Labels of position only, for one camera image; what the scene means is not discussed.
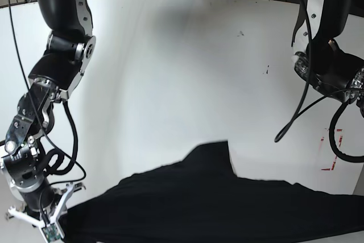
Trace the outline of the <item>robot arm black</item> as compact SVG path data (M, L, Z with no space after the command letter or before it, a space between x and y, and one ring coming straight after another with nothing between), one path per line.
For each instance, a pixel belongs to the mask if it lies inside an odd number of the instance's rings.
M313 89L363 108L363 59L340 49L351 0L304 0L292 35L295 72Z
M87 0L38 0L38 4L51 33L42 58L24 78L27 92L1 142L5 150L1 171L24 204L10 207L6 216L38 228L45 242L59 242L65 238L59 220L83 183L70 180L58 189L47 178L66 175L77 165L78 143L67 154L57 146L45 151L41 139L53 129L54 104L69 111L68 100L90 62L96 38Z

